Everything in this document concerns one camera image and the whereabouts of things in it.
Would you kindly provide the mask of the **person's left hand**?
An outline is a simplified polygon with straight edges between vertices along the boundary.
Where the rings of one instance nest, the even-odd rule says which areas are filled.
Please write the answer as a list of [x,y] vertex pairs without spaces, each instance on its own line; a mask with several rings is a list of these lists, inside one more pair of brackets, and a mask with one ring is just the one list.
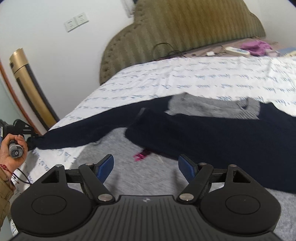
[[[9,151],[10,141],[16,141],[23,148],[23,155],[12,158]],[[5,165],[12,173],[19,168],[26,160],[28,153],[27,143],[22,135],[8,134],[1,142],[1,164]]]

